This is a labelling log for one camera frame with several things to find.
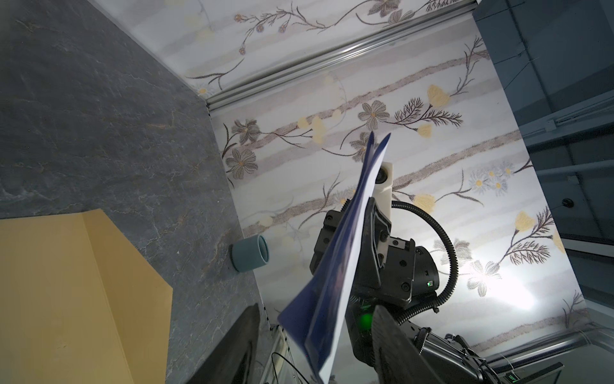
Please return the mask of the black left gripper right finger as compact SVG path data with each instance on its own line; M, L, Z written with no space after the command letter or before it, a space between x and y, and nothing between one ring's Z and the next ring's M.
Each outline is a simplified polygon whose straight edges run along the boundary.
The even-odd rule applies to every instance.
M443 383L383 306L374 310L372 339L380 383Z

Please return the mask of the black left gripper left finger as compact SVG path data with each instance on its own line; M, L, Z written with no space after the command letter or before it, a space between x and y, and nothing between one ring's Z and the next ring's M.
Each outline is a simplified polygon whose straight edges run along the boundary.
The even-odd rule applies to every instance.
M243 311L188 383L249 383L254 376L259 326L260 310L254 304Z

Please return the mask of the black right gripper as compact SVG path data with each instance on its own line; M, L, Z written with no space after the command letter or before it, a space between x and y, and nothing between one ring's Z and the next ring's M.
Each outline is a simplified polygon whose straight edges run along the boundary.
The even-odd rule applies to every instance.
M391 231L391 221L370 198L350 300L389 307L434 304L440 277L433 258L414 240L393 237Z

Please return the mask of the blue bordered floral letter paper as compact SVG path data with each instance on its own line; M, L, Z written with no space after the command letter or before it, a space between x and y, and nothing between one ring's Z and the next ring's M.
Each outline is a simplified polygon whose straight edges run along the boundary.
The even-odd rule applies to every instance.
M313 278L278 315L280 325L305 355L319 383L329 382L358 266L366 206L372 197L391 135L369 136L356 192L342 215Z

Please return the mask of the tan paper envelope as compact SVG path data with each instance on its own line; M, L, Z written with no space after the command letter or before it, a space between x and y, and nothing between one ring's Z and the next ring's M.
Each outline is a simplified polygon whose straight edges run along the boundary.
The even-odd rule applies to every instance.
M1 222L4 383L163 383L172 287L103 211Z

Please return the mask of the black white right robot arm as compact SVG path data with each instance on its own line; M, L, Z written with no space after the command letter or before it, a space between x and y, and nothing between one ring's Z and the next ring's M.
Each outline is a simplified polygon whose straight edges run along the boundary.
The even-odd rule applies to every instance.
M412 324L411 318L427 310L440 310L452 297L461 275L461 248L422 208L402 201L393 201L391 207L415 214L436 232L448 257L449 281L438 294L439 273L430 252L413 240L391 236L390 220L379 210L375 199L370 198L361 232L357 278L345 314L353 353L359 361L371 367L376 365L372 321L376 306L382 305L398 326L411 327L409 340L417 353L448 383L498 383L502 379L529 383L563 369L563 364L556 363L524 379L516 374L518 368L557 354L554 343L548 340L533 342L499 359L482 358L460 335L447 334L441 338L429 327Z

